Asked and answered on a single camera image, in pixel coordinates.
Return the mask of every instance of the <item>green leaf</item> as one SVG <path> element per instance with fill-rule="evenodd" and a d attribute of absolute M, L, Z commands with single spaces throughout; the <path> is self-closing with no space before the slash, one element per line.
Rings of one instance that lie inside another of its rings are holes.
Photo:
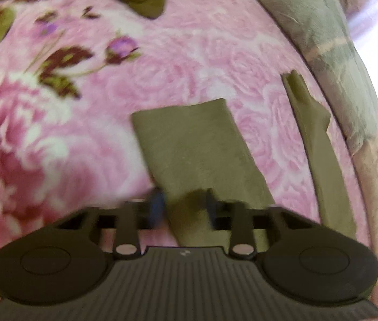
<path fill-rule="evenodd" d="M 66 54 L 66 55 L 64 55 L 64 57 L 63 57 L 63 63 L 68 62 L 72 57 L 74 57 L 73 54 Z"/>
<path fill-rule="evenodd" d="M 66 76 L 42 72 L 39 82 L 51 88 L 59 97 L 74 97 L 80 99 L 81 95 L 75 84 Z"/>
<path fill-rule="evenodd" d="M 127 55 L 126 57 L 124 57 L 123 59 L 124 60 L 129 60 L 130 62 L 134 61 L 135 59 L 137 59 L 138 57 L 141 57 L 141 53 L 140 52 L 131 52 L 129 55 Z"/>
<path fill-rule="evenodd" d="M 0 42 L 6 37 L 13 21 L 15 20 L 15 11 L 10 7 L 0 7 Z"/>

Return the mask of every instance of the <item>pink floral blanket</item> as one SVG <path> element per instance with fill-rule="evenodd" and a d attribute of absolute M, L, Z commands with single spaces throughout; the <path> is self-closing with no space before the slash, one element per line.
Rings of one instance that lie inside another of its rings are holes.
<path fill-rule="evenodd" d="M 85 205 L 152 188 L 132 112 L 227 99 L 274 199 L 319 219 L 280 74 L 304 61 L 256 0 L 169 0 L 151 21 L 116 0 L 0 2 L 0 247 Z M 364 203 L 334 118 L 329 127 L 358 239 Z M 143 245 L 175 245 L 166 224 Z"/>

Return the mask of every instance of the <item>metal rivet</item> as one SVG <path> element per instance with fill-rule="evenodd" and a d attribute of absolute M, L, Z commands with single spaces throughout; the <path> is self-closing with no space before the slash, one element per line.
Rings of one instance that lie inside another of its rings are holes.
<path fill-rule="evenodd" d="M 122 244 L 116 247 L 116 252 L 121 255 L 133 255 L 137 252 L 137 248 L 132 244 Z"/>
<path fill-rule="evenodd" d="M 238 244 L 233 246 L 232 251 L 238 255 L 248 256 L 254 252 L 254 247 L 248 244 Z"/>

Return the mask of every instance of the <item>pink rose pattern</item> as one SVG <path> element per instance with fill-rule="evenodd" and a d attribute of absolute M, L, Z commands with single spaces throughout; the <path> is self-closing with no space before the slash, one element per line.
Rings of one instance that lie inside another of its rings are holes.
<path fill-rule="evenodd" d="M 256 0 L 168 0 L 154 21 L 116 0 L 5 0 L 0 7 L 15 11 L 0 42 L 0 247 L 82 206 L 143 197 L 152 182 L 130 114 L 218 97 L 227 99 L 275 201 L 319 220 L 280 74 L 296 69 L 329 106 Z M 77 95 L 59 98 L 52 83 Z M 357 237 L 369 245 L 363 199 L 334 118 L 329 134 Z M 141 239 L 143 247 L 176 244 L 166 224 Z"/>

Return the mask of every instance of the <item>ribbed black surface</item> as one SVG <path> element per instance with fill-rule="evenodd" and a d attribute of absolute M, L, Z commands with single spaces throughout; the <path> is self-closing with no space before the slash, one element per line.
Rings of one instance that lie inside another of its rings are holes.
<path fill-rule="evenodd" d="M 356 321 L 378 317 L 368 301 L 344 307 L 305 305 L 281 295 L 251 262 L 221 248 L 150 248 L 120 261 L 85 296 L 34 307 L 0 302 L 0 321 Z"/>

